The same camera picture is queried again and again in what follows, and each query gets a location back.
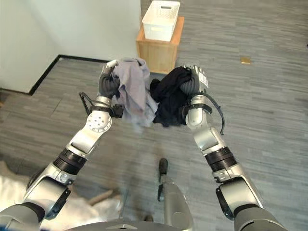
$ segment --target floor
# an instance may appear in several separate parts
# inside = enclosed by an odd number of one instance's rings
[[[150,1],[141,3],[144,15]],[[308,1],[181,0],[179,15],[185,23],[177,64],[206,68],[209,92],[225,114],[224,139],[265,207],[288,230],[307,230]],[[250,56],[252,64],[240,64],[240,56]],[[3,91],[0,159],[26,175],[54,160],[83,126],[86,114],[77,93],[95,96],[101,67],[62,59],[33,96]],[[186,127],[153,125],[136,134],[114,119],[76,188],[85,197],[127,190],[126,218],[153,214],[163,222],[163,204],[156,200],[161,157],[169,160],[170,176],[186,195],[195,230],[233,230]]]

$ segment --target black cable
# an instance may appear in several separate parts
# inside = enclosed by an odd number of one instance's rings
[[[115,112],[114,112],[113,108],[112,108],[111,106],[109,106],[108,104],[106,104],[106,103],[104,103],[104,102],[101,102],[101,101],[92,100],[92,99],[90,99],[90,97],[89,97],[86,93],[84,93],[84,92],[79,92],[79,96],[81,97],[82,104],[83,104],[83,106],[85,107],[85,110],[86,110],[86,112],[87,112],[88,115],[90,115],[90,111],[89,111],[89,108],[88,108],[88,106],[86,105],[86,102],[85,102],[85,100],[84,100],[85,98],[89,101],[89,103],[91,104],[91,106],[95,107],[95,105],[94,105],[93,103],[100,103],[100,104],[103,104],[103,105],[105,105],[106,107],[108,107],[108,108],[111,110],[111,112],[112,112],[113,115],[115,115]]]
[[[211,101],[211,103],[215,106],[215,108],[217,109],[217,111],[219,112],[220,117],[221,117],[221,130],[220,130],[220,133],[221,133],[221,135],[223,136],[223,135],[224,135],[224,134],[223,134],[223,131],[224,131],[224,129],[225,129],[225,118],[224,118],[224,116],[223,116],[223,112],[222,112],[221,107],[218,105],[218,103],[214,100],[214,98],[213,98],[212,96],[210,96],[209,94],[207,94],[206,91],[204,91],[204,92],[196,92],[196,93],[193,93],[193,94],[190,96],[189,101],[190,101],[190,99],[191,99],[192,97],[194,97],[194,96],[196,96],[196,95],[204,95],[205,97],[207,97],[207,98]]]
[[[223,136],[224,135],[223,134],[223,130],[225,128],[225,118],[223,116],[222,109],[218,105],[218,103],[214,100],[214,98],[212,96],[210,96],[209,94],[207,94],[207,92],[204,92],[204,96],[206,96],[212,102],[212,104],[216,107],[217,111],[220,114],[220,117],[221,117],[221,130],[220,130],[220,133]]]

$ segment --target white basket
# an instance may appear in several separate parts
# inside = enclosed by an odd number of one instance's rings
[[[178,1],[152,1],[142,20],[145,38],[170,41],[179,8]]]

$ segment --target wooden cabinet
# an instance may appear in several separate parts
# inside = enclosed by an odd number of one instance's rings
[[[137,52],[146,61],[151,72],[168,74],[174,69],[183,25],[184,17],[178,17],[170,42],[146,39],[141,26],[136,38]]]

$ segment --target gray cloth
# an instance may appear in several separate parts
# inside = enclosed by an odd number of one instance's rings
[[[126,58],[111,74],[120,79],[119,97],[114,103],[123,104],[123,119],[138,127],[149,127],[155,118],[157,104],[149,93],[150,70],[143,59]]]

